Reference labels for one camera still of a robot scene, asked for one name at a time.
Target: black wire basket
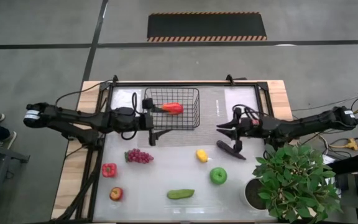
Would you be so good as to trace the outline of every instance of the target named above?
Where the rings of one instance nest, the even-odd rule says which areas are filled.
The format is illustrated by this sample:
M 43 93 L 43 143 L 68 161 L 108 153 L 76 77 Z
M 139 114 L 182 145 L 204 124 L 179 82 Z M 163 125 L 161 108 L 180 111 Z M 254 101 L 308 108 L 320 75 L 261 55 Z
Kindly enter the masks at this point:
M 153 104 L 161 108 L 165 103 L 179 103 L 183 113 L 151 112 L 156 130 L 194 130 L 200 125 L 200 93 L 196 88 L 147 88 L 145 99 L 152 98 Z

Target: red grapes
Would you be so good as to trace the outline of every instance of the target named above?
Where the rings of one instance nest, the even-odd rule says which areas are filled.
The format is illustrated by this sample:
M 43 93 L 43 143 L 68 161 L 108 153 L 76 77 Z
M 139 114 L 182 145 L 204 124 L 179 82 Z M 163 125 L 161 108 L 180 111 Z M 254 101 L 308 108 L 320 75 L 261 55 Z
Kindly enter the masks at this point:
M 149 153 L 141 152 L 140 149 L 128 150 L 124 153 L 126 162 L 138 162 L 138 163 L 149 163 L 154 160 Z

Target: gray floor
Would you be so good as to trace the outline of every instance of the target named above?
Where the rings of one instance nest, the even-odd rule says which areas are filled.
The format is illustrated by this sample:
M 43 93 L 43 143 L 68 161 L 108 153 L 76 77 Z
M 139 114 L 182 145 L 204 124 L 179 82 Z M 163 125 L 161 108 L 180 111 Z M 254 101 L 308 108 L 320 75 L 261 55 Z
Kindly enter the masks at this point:
M 90 43 L 100 6 L 101 0 L 0 0 L 0 44 Z M 174 11 L 259 11 L 269 40 L 358 39 L 358 0 L 110 0 L 99 42 L 144 42 L 147 15 Z M 25 127 L 25 106 L 79 90 L 88 52 L 0 50 L 3 125 L 19 134 L 12 150 L 31 154 L 28 164 L 11 167 L 16 175 L 0 196 L 0 223 L 49 219 L 67 141 L 55 131 Z M 357 95 L 358 45 L 98 49 L 90 80 L 215 80 L 228 73 L 284 80 L 293 109 L 319 106 Z M 74 108 L 76 101 L 61 105 Z M 325 137 L 356 136 L 358 128 Z M 312 145 L 321 149 L 320 142 Z M 330 219 L 356 222 L 354 212 Z

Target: green leaves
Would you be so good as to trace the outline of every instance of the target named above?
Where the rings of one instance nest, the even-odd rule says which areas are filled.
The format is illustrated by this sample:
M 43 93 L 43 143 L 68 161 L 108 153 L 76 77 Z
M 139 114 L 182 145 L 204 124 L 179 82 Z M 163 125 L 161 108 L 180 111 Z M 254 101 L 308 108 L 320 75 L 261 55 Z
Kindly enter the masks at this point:
M 270 195 L 268 193 L 262 192 L 258 194 L 261 199 L 269 199 Z
M 260 165 L 253 174 L 260 177 L 263 186 L 258 195 L 271 216 L 294 222 L 298 217 L 310 218 L 313 210 L 313 223 L 324 220 L 327 212 L 341 211 L 334 185 L 326 182 L 335 173 L 323 164 L 320 152 L 287 144 L 277 151 L 266 145 L 266 151 L 266 159 L 256 158 Z

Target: cucumber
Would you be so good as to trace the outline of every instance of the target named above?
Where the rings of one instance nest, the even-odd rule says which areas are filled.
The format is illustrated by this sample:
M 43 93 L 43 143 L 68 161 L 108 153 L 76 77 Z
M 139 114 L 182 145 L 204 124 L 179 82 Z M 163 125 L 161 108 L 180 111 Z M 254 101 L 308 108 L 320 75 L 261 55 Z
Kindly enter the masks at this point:
M 167 197 L 169 199 L 181 199 L 181 198 L 188 198 L 193 196 L 194 190 L 190 189 L 181 189 L 181 190 L 170 190 L 167 193 Z

